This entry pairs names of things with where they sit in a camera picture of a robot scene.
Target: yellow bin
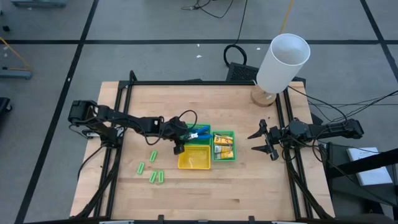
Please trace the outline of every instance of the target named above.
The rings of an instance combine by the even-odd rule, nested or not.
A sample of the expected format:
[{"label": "yellow bin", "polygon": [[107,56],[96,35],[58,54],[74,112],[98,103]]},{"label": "yellow bin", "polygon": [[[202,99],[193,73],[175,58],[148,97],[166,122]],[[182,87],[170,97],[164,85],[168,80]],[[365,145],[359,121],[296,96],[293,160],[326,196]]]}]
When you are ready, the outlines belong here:
[{"label": "yellow bin", "polygon": [[184,146],[184,149],[178,155],[179,169],[210,169],[210,146]]}]

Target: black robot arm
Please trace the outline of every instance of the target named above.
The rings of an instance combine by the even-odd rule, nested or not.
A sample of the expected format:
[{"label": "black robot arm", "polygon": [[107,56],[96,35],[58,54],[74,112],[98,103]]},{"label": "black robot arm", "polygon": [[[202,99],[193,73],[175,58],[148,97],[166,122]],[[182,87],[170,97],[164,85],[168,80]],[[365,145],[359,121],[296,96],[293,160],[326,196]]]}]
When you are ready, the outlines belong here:
[{"label": "black robot arm", "polygon": [[249,136],[248,139],[265,135],[267,144],[265,146],[252,147],[252,149],[271,154],[273,161],[279,157],[277,151],[274,149],[275,144],[285,143],[288,147],[294,148],[302,147],[303,144],[311,142],[314,139],[337,136],[360,139],[364,133],[361,124],[355,119],[349,119],[340,123],[315,125],[304,123],[296,118],[284,129],[278,129],[277,126],[274,126],[269,131],[267,130],[267,123],[264,119],[260,120],[259,125],[258,132]]},{"label": "black robot arm", "polygon": [[185,141],[182,136],[188,134],[188,126],[177,116],[167,122],[164,122],[162,116],[137,118],[89,100],[75,100],[70,108],[68,121],[74,126],[86,126],[99,135],[101,143],[113,146],[120,144],[120,134],[117,128],[106,126],[104,122],[107,121],[132,128],[144,137],[168,139],[175,142],[175,155],[184,152]]}]

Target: floor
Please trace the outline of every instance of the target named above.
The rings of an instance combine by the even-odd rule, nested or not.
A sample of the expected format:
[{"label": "floor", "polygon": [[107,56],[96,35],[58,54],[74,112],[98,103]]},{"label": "floor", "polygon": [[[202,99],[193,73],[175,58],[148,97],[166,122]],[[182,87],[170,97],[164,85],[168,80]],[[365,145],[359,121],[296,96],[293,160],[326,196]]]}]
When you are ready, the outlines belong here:
[{"label": "floor", "polygon": [[[222,52],[238,36],[244,0],[235,0],[222,19],[201,10],[180,10],[194,3],[69,0],[65,8],[30,9],[2,1],[0,22],[11,32],[0,31],[0,36],[33,70],[31,80],[0,80],[0,96],[10,98],[14,107],[0,130],[2,223],[15,222],[36,161],[49,140],[24,221],[68,218],[86,141],[68,130],[67,114],[73,100],[96,100],[101,82],[126,80],[130,70],[139,80],[225,80],[228,69]],[[229,0],[217,0],[207,9],[221,15],[228,4]],[[279,33],[288,5],[289,0],[248,2],[241,33],[245,44],[240,44],[248,65],[260,66],[268,48],[262,43]],[[389,57],[398,58],[397,8],[395,0],[296,1],[284,32],[310,43],[310,60],[298,74],[307,79],[307,93],[328,103],[351,103],[396,90],[398,69]],[[90,10],[92,21],[86,23]],[[9,49],[0,49],[0,54],[1,66],[22,66]],[[228,59],[242,61],[234,50],[228,52]],[[398,98],[383,103],[398,103]],[[364,138],[336,138],[334,142],[376,146],[380,151],[395,148],[396,108],[384,105],[364,110],[353,117],[360,120]],[[311,110],[323,118],[316,108]],[[322,110],[331,118],[338,116]],[[338,217],[363,209],[358,199],[338,193],[333,204]]]}]

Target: lamp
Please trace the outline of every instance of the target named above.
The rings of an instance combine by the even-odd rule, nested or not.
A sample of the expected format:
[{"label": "lamp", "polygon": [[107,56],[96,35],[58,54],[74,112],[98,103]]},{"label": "lamp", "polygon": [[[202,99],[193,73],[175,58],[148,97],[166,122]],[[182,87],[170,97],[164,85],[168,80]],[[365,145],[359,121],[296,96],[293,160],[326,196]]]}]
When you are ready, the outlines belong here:
[{"label": "lamp", "polygon": [[257,85],[251,91],[251,99],[258,106],[269,106],[276,94],[287,88],[294,76],[310,57],[307,42],[294,34],[276,36],[257,73]]}]

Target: yellow cable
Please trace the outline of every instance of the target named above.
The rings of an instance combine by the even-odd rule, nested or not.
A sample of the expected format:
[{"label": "yellow cable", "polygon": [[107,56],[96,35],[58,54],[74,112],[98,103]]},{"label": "yellow cable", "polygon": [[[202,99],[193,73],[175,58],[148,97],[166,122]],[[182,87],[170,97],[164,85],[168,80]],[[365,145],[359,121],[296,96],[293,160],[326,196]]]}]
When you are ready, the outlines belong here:
[{"label": "yellow cable", "polygon": [[288,8],[288,10],[286,12],[286,16],[285,16],[284,22],[282,23],[282,27],[280,28],[279,34],[282,34],[284,29],[285,29],[286,20],[287,20],[287,17],[289,16],[290,10],[292,9],[293,2],[294,2],[294,0],[290,0],[289,8]]},{"label": "yellow cable", "polygon": [[11,51],[24,63],[24,65],[27,67],[27,69],[25,69],[25,68],[8,68],[8,69],[10,69],[10,70],[29,71],[30,65],[26,62],[26,60],[25,60],[22,56],[20,56],[10,45],[8,45],[7,42],[6,42],[2,37],[0,37],[0,40],[1,40],[8,48],[10,48],[10,50],[11,50]]}]

